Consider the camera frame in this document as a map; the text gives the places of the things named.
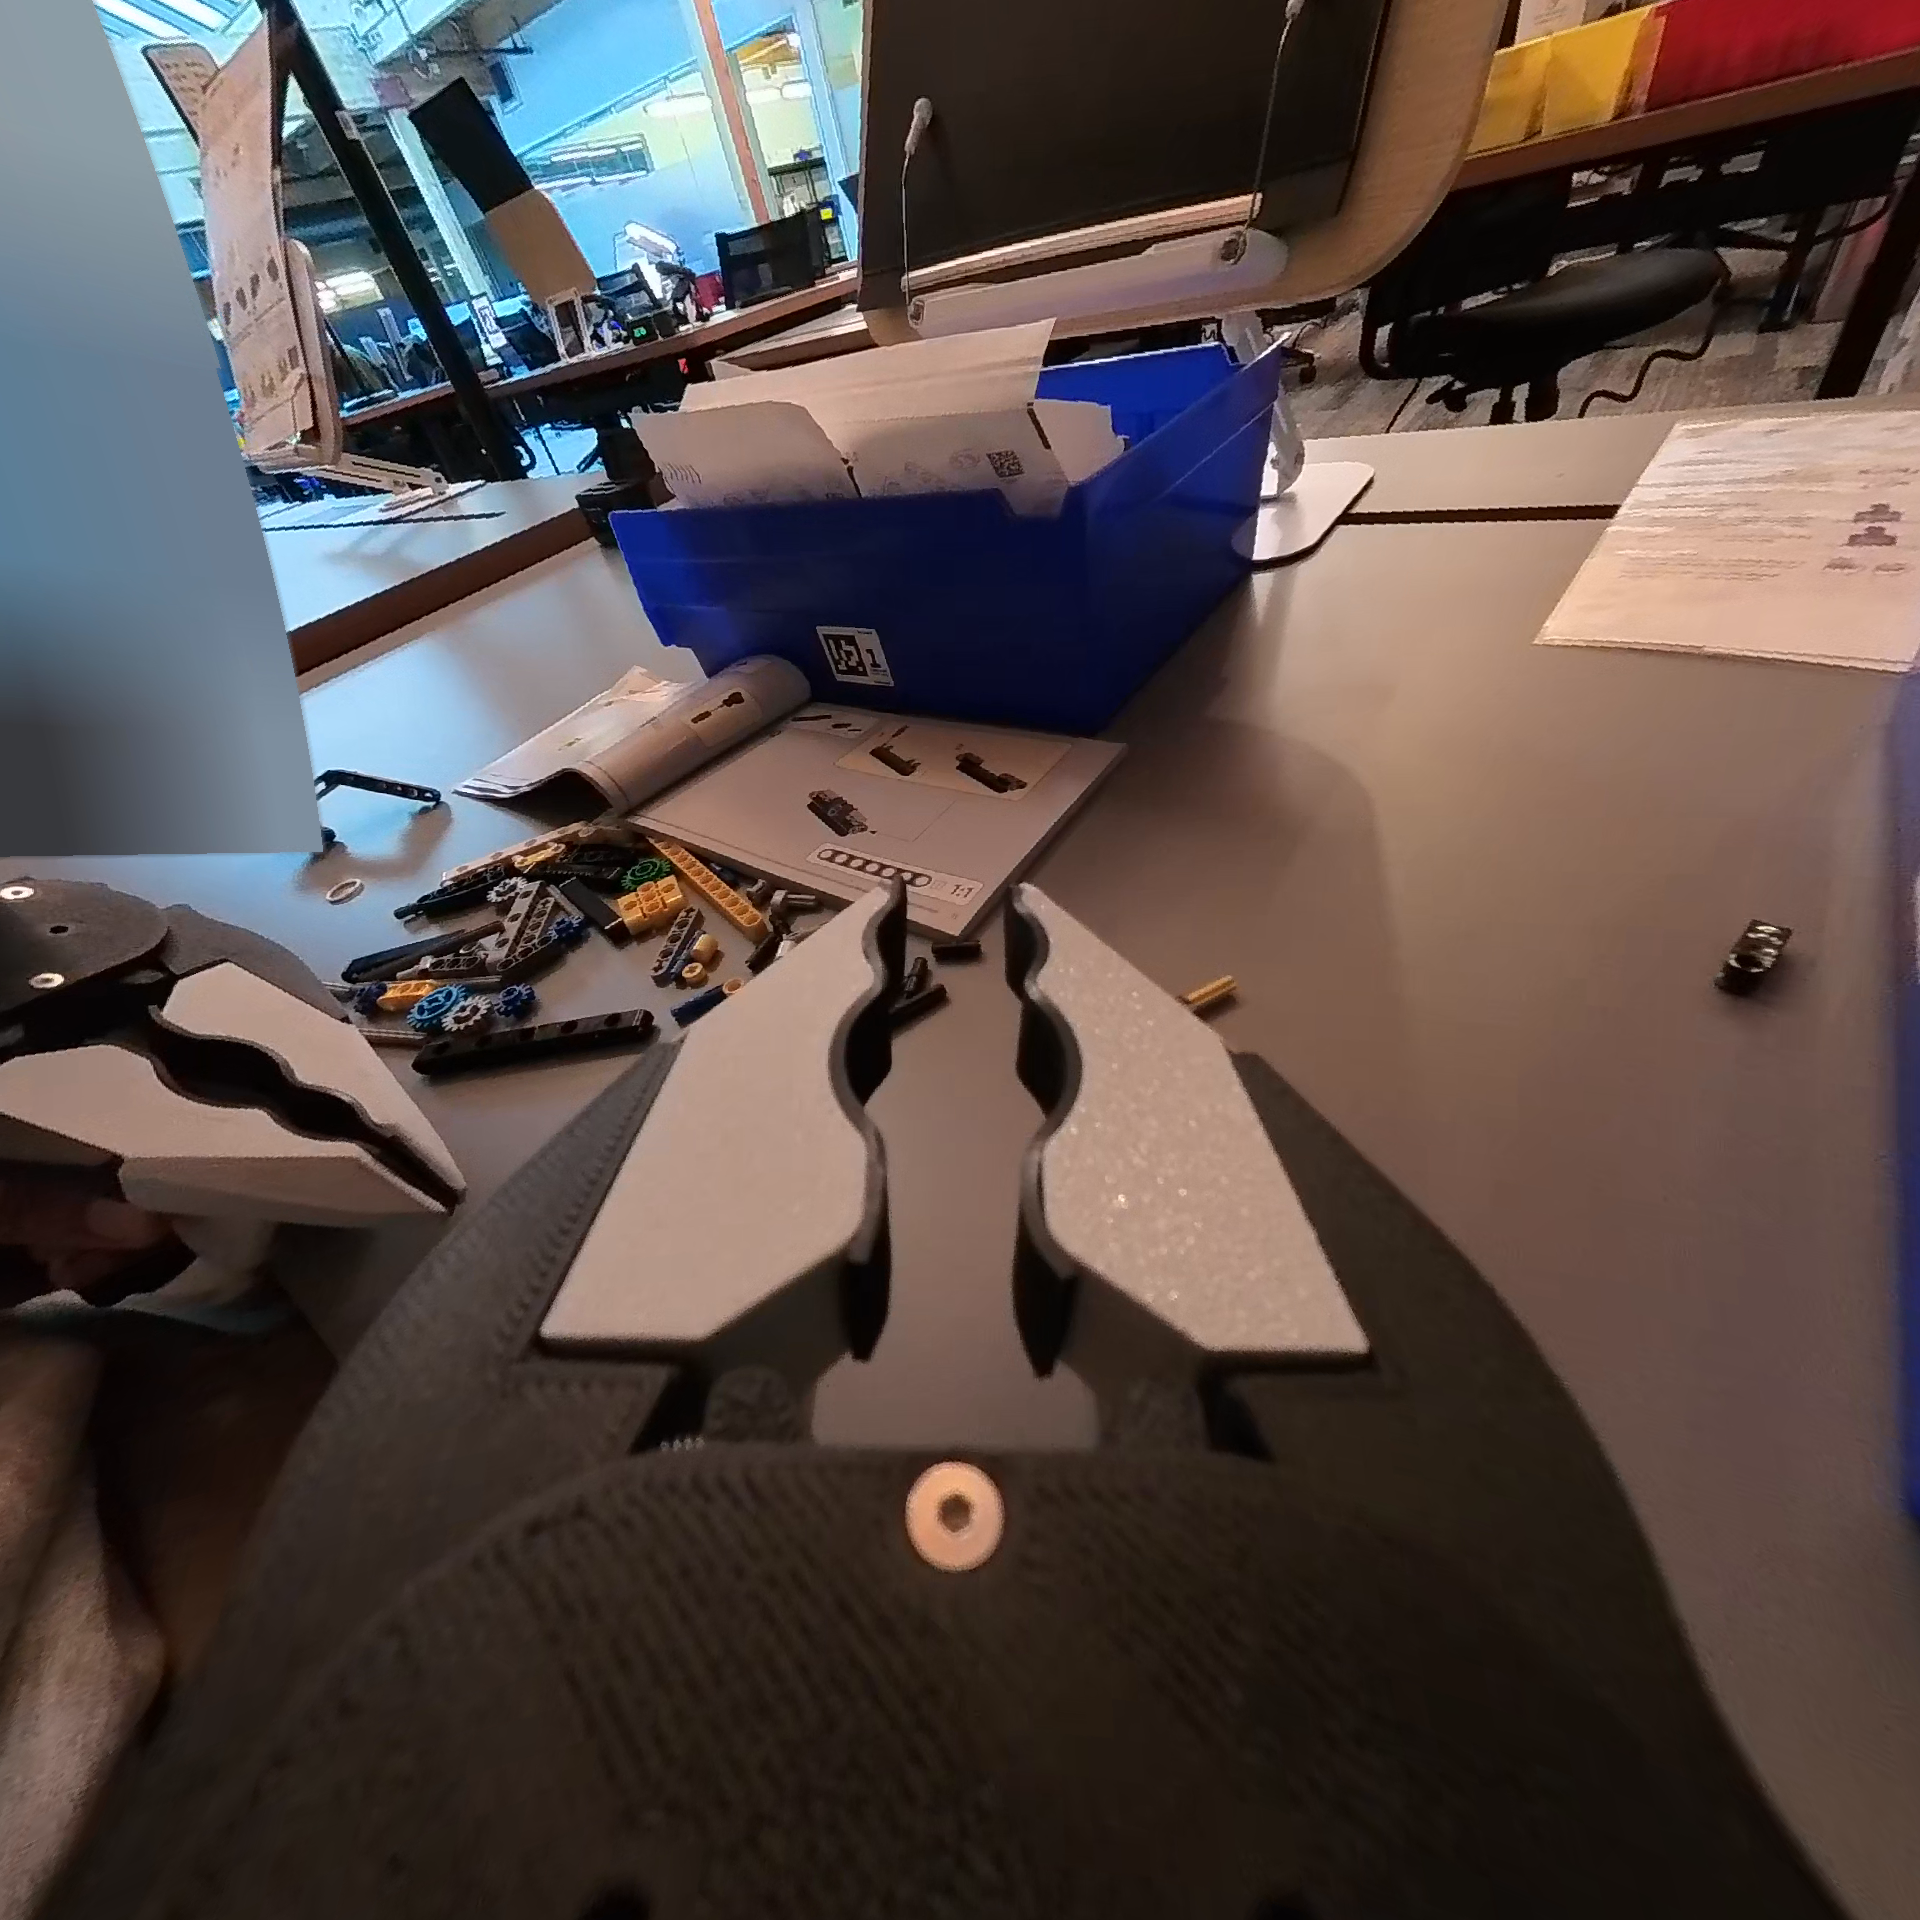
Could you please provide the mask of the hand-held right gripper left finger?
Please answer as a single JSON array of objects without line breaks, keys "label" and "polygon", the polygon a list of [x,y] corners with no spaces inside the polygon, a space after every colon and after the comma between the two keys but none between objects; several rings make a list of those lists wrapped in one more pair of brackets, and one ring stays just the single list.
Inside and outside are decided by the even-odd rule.
[{"label": "hand-held right gripper left finger", "polygon": [[804,1395],[874,1355],[891,1225],[868,1106],[902,984],[891,880],[685,1033],[543,1313],[546,1352],[763,1367]]}]

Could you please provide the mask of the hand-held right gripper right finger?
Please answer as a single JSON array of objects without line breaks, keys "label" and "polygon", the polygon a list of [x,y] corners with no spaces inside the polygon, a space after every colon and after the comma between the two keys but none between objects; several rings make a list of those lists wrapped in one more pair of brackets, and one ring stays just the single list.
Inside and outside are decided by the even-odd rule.
[{"label": "hand-held right gripper right finger", "polygon": [[1012,1303],[1036,1377],[1354,1371],[1371,1343],[1222,1041],[1036,884],[1006,898],[1019,1167]]}]

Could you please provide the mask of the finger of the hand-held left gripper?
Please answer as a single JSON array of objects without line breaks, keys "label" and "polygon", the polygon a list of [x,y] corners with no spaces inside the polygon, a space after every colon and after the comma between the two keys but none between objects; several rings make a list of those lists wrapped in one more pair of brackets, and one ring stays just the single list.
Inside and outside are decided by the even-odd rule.
[{"label": "finger of the hand-held left gripper", "polygon": [[151,1011],[151,1056],[205,1113],[263,1117],[259,1143],[157,1159],[164,1183],[236,1215],[445,1215],[464,1176],[349,1023],[222,962]]},{"label": "finger of the hand-held left gripper", "polygon": [[6,1061],[3,1115],[6,1161],[115,1170],[126,1200],[152,1215],[363,1227],[448,1212],[370,1145],[301,1135],[251,1104],[197,1100],[115,1045]]}]

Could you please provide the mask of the long black lego beam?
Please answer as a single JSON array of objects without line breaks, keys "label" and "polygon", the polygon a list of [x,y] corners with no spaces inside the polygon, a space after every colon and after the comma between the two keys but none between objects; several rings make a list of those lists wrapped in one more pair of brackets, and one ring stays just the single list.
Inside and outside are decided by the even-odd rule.
[{"label": "long black lego beam", "polygon": [[604,1059],[643,1048],[654,1036],[656,1018],[647,1009],[487,1031],[474,1027],[421,1045],[412,1071],[428,1081],[443,1081],[522,1066]]}]

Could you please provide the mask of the person's left hand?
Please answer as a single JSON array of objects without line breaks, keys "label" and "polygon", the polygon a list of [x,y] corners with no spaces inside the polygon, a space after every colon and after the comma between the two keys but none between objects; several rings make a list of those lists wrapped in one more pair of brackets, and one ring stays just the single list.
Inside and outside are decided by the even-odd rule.
[{"label": "person's left hand", "polygon": [[86,1298],[179,1250],[174,1224],[132,1207],[110,1179],[82,1169],[3,1170],[3,1313],[60,1292]]}]

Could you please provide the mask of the grey instruction booklet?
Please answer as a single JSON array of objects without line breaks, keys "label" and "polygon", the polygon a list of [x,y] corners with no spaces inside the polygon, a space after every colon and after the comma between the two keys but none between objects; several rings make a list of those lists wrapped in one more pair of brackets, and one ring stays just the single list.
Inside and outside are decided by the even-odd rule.
[{"label": "grey instruction booklet", "polygon": [[1119,764],[1123,746],[820,704],[754,656],[675,684],[634,669],[455,789],[592,796],[654,844],[851,900],[900,884],[911,929],[964,932]]}]

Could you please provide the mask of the person's grey sweatshirt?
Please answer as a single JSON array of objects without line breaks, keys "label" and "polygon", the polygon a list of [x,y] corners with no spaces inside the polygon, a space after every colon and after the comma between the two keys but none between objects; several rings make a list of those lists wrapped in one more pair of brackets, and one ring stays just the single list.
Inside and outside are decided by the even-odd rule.
[{"label": "person's grey sweatshirt", "polygon": [[157,1625],[117,1563],[90,1440],[94,1349],[3,1343],[3,1915],[62,1879],[164,1676]]}]

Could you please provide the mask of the blue plastic bin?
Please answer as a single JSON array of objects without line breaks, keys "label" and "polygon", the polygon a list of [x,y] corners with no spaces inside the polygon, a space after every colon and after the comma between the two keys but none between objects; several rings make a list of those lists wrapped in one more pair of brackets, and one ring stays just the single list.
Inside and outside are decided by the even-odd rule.
[{"label": "blue plastic bin", "polygon": [[779,656],[814,692],[1091,735],[1254,569],[1286,353],[1222,344],[1045,368],[1019,479],[614,513],[656,635],[717,675]]}]

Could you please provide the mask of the paper sheet wooden stand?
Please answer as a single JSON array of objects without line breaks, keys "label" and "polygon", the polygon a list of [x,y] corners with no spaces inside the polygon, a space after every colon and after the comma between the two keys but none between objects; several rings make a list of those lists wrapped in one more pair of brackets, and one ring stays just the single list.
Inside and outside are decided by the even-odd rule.
[{"label": "paper sheet wooden stand", "polygon": [[282,220],[283,82],[272,31],[220,65],[191,39],[142,57],[199,148],[211,325],[238,395],[238,444],[270,475],[382,493],[383,516],[466,492],[442,474],[349,452],[311,255]]}]

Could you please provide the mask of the laminated paper sheet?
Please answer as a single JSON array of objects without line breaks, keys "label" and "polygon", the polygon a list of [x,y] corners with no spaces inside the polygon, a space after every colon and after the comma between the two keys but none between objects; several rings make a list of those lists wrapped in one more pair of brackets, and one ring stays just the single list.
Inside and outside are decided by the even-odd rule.
[{"label": "laminated paper sheet", "polygon": [[1677,423],[1536,642],[1910,673],[1916,409]]}]

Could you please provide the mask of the black office chair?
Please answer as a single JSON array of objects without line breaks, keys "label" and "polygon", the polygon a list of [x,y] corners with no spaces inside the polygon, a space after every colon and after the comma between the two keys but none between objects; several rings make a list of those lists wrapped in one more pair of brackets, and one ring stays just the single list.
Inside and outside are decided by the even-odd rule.
[{"label": "black office chair", "polygon": [[1719,251],[1656,247],[1586,258],[1528,285],[1466,305],[1415,305],[1376,284],[1363,308],[1358,360],[1366,378],[1438,381],[1430,403],[1461,413],[1492,395],[1492,423],[1557,417],[1562,376],[1583,356],[1662,327],[1725,295]]}]

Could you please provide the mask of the black panel wooden stand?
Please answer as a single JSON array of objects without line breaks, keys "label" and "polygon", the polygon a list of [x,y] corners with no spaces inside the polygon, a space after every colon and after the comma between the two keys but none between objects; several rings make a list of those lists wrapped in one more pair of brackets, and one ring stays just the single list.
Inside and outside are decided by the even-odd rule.
[{"label": "black panel wooden stand", "polygon": [[1499,4],[868,4],[875,347],[1052,323],[1043,368],[1242,364],[1358,291],[1469,144]]}]

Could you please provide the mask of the yellow storage bin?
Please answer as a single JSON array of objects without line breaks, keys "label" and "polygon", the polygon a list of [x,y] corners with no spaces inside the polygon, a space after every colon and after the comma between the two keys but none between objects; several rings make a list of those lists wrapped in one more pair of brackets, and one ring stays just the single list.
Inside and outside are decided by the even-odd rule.
[{"label": "yellow storage bin", "polygon": [[1546,119],[1552,37],[1495,50],[1468,155],[1503,154],[1534,139]]},{"label": "yellow storage bin", "polygon": [[1540,138],[1604,128],[1643,113],[1663,37],[1663,4],[1610,12],[1546,37]]}]

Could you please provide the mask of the wooden workbench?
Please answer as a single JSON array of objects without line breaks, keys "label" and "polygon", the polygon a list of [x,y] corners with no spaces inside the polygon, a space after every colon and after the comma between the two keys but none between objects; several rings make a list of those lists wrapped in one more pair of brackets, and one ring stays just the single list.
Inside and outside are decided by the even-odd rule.
[{"label": "wooden workbench", "polygon": [[[1539,135],[1517,146],[1484,152],[1461,162],[1454,193],[1546,177],[1562,170],[1596,170],[1604,162],[1642,162],[1685,154],[1710,139],[1754,141],[1763,132],[1805,124],[1820,114],[1853,109],[1883,98],[1916,105],[1917,50],[1835,65],[1758,88],[1642,113],[1599,128]],[[1820,401],[1851,401],[1861,394],[1887,325],[1902,314],[1903,285],[1917,255],[1917,187],[1910,179],[1893,201],[1878,249],[1847,306],[1838,344],[1820,378]]]}]

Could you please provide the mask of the red storage bin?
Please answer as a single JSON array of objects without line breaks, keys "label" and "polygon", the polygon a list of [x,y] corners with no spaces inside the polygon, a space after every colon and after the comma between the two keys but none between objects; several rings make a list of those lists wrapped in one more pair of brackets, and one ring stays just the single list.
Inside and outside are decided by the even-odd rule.
[{"label": "red storage bin", "polygon": [[1669,3],[1646,109],[1909,52],[1916,3]]}]

